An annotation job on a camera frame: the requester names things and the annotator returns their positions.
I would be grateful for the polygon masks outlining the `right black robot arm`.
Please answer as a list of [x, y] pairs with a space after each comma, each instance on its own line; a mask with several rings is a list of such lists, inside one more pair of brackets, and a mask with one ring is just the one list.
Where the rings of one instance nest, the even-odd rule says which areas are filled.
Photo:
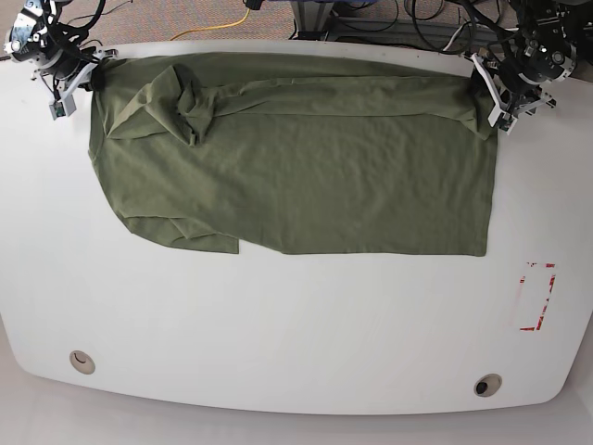
[[54, 105], [63, 102], [68, 90], [87, 92], [104, 87], [101, 65], [114, 52], [97, 46], [85, 47], [90, 30], [104, 15], [106, 3], [100, 1], [83, 25], [61, 20], [69, 1], [26, 1], [6, 35], [4, 51], [15, 62], [31, 62], [33, 74], [48, 90]]

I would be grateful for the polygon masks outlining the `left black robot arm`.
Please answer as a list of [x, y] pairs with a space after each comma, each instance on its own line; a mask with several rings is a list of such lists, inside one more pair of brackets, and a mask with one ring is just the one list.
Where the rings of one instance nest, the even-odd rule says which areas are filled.
[[484, 57], [473, 54], [494, 107], [492, 126], [514, 122], [524, 112], [555, 101], [542, 91], [545, 83], [560, 82], [574, 74], [581, 62], [592, 62], [592, 3], [590, 1], [510, 1], [516, 29], [507, 30], [468, 8], [472, 22], [486, 26], [497, 40]]

